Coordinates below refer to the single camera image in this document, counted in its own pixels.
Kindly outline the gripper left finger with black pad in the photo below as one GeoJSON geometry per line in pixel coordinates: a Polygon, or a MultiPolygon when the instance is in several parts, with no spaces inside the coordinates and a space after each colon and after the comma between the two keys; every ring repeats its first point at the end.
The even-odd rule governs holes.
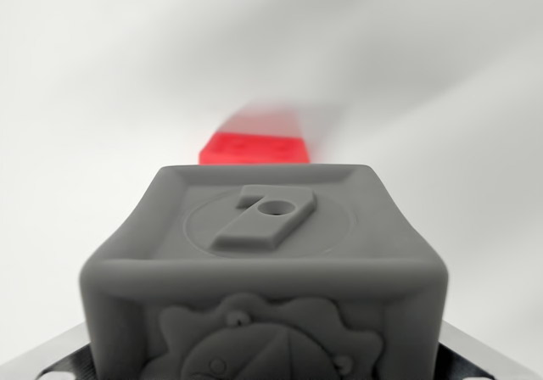
{"type": "Polygon", "coordinates": [[[1,379],[97,379],[83,322],[1,365],[1,379]]]}

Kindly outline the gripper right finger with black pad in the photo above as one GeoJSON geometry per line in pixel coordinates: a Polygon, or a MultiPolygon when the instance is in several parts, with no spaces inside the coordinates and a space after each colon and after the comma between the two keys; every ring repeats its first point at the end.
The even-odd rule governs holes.
{"type": "Polygon", "coordinates": [[[434,379],[542,379],[531,371],[442,321],[434,379]]]}

